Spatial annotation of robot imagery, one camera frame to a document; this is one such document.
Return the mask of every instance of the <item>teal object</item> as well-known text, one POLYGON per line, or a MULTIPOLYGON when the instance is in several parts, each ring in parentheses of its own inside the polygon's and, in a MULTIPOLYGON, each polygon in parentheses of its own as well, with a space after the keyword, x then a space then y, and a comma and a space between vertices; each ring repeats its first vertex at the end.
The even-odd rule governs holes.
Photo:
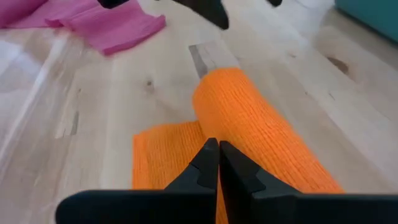
POLYGON ((336 5, 398 42, 398 0, 335 0, 336 5))

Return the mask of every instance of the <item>pink towel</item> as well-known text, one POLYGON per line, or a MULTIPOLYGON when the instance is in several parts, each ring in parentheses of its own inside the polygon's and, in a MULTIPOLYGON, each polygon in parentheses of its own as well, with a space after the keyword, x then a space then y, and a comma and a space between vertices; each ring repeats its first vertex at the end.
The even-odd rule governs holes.
POLYGON ((115 9, 96 6, 72 17, 65 26, 110 55, 146 40, 163 29, 166 21, 164 16, 145 14, 136 0, 130 0, 115 9))
POLYGON ((137 0, 130 0, 114 9, 105 9, 96 0, 52 0, 31 15, 8 23, 6 27, 65 26, 82 36, 95 49, 110 55, 136 46, 165 25, 164 16, 146 14, 137 0))
POLYGON ((46 1, 0 0, 0 28, 28 16, 46 1))

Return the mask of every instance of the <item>wooden table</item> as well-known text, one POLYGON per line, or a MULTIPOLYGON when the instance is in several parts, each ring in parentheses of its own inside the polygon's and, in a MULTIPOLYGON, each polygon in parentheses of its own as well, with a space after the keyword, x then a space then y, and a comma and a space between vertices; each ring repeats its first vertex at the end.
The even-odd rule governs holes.
POLYGON ((60 199, 131 186, 131 136, 195 119, 207 71, 239 66, 348 192, 398 189, 398 50, 333 1, 225 0, 220 31, 172 1, 167 27, 103 57, 66 30, 0 30, 0 223, 52 223, 60 199))

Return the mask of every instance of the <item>black plastic part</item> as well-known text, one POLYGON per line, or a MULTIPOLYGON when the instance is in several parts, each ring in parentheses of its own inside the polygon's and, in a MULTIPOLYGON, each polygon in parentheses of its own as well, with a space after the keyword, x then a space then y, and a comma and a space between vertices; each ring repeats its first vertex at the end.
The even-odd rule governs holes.
POLYGON ((229 224, 398 223, 396 195, 316 195, 266 172, 220 142, 220 180, 229 224))
POLYGON ((57 224, 214 223, 214 192, 91 190, 58 206, 57 224))
POLYGON ((267 0, 272 6, 278 7, 282 4, 282 0, 267 0))
POLYGON ((98 2, 106 9, 113 9, 114 7, 118 7, 121 4, 128 2, 128 0, 98 0, 98 2))
POLYGON ((220 150, 209 139, 165 190, 91 190, 63 200, 57 224, 215 223, 220 150))
POLYGON ((173 0, 186 6, 220 29, 229 28, 229 19, 221 0, 173 0))
POLYGON ((165 190, 211 189, 217 191, 220 150, 215 138, 209 138, 189 166, 165 190))

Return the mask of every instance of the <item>wooden surface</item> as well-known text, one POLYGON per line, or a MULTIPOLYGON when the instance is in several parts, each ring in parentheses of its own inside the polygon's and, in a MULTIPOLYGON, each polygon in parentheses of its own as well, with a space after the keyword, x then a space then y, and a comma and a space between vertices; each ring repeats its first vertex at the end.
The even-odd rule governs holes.
POLYGON ((167 27, 103 57, 64 30, 0 30, 0 223, 53 223, 60 199, 131 186, 131 136, 195 119, 206 71, 239 66, 348 192, 397 192, 398 49, 333 1, 225 0, 220 31, 171 1, 167 27))

